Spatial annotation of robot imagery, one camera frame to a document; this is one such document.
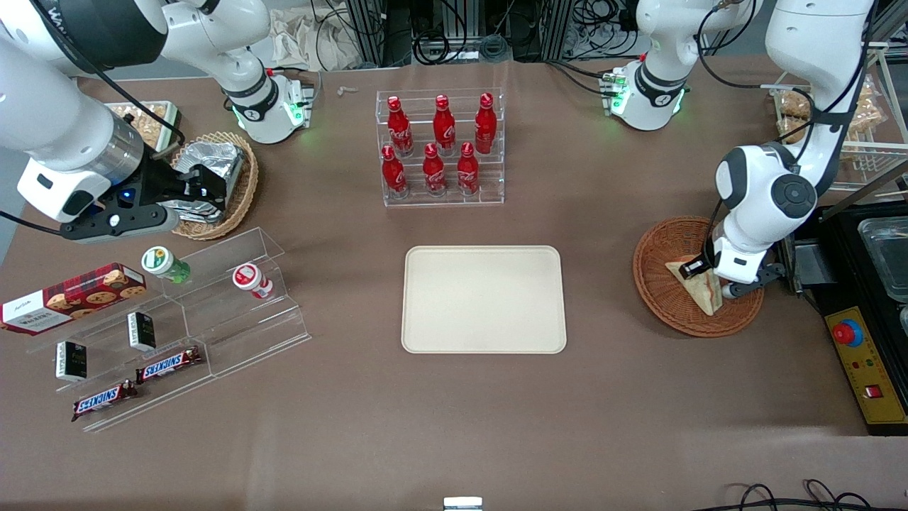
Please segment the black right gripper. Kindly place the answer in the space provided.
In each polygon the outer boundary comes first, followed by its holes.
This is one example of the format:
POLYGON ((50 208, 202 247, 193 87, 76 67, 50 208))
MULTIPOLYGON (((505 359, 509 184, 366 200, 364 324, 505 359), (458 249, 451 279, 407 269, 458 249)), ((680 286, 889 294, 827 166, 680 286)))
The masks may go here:
POLYGON ((227 200, 208 194, 194 197, 192 193, 225 193, 223 177, 205 165, 192 165, 182 175, 171 165, 153 158, 153 150, 145 148, 136 171, 119 185, 114 185, 99 198, 101 208, 132 209, 171 200, 182 200, 184 212, 223 212, 227 200))

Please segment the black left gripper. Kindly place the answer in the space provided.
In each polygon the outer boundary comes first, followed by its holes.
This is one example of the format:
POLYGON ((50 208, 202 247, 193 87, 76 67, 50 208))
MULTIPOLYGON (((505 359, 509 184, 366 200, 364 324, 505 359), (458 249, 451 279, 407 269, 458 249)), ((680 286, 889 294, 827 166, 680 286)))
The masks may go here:
POLYGON ((697 256, 679 266, 679 275, 683 280, 690 280, 694 276, 704 274, 716 268, 716 249, 713 240, 704 240, 703 256, 697 256))

